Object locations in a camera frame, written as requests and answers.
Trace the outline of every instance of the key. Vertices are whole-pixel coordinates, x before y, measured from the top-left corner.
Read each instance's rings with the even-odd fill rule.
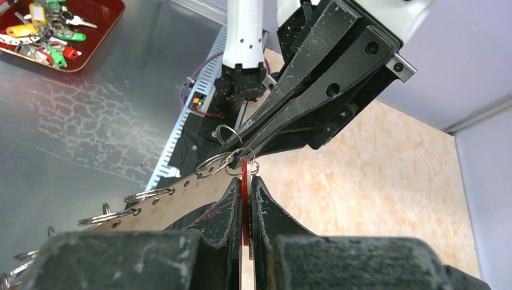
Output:
[[[87,21],[87,19],[82,18],[80,16],[76,16],[75,14],[71,13],[70,11],[63,11],[62,12],[62,18],[66,21],[66,24],[68,25],[74,25],[74,26],[86,26],[91,28],[98,28],[96,24],[90,23]]]

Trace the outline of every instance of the metal bracket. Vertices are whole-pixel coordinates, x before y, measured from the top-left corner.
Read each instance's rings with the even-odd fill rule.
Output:
[[[407,62],[401,55],[395,53],[393,57],[386,63],[389,68],[402,82],[407,82],[417,70]]]

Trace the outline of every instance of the cable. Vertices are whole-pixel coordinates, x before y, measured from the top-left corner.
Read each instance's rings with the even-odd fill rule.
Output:
[[[190,88],[190,85],[192,84],[192,81],[191,80],[195,80],[198,76],[199,76],[199,73],[201,72],[201,70],[212,60],[214,60],[215,58],[221,56],[222,54],[224,54],[224,51],[221,51],[219,53],[215,53],[214,55],[212,55],[211,57],[209,57],[207,60],[205,60],[204,63],[201,63],[201,65],[196,69],[196,71],[192,74],[192,76],[190,77],[190,79],[187,81],[187,85],[185,85],[185,90],[183,91],[183,94],[181,95],[181,100],[182,100],[182,103],[185,104],[187,101],[185,100],[185,98],[187,97],[187,91],[188,89]]]

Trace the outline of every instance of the white wall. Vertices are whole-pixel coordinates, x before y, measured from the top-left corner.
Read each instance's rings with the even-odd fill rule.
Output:
[[[207,1],[227,9],[226,0]],[[267,45],[280,51],[276,1],[262,1]],[[394,83],[379,100],[443,129],[512,92],[510,11],[510,0],[440,0],[401,51],[418,74]]]
[[[512,109],[455,137],[482,279],[512,288]]]

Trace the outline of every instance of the yellow key tag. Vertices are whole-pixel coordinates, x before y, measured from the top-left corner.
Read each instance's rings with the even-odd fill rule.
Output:
[[[37,34],[39,32],[39,28],[34,24],[21,24],[7,27],[5,32],[7,32],[7,35],[11,37],[25,37]]]
[[[46,13],[44,7],[39,4],[32,3],[28,6],[32,23],[36,25],[46,25]]]

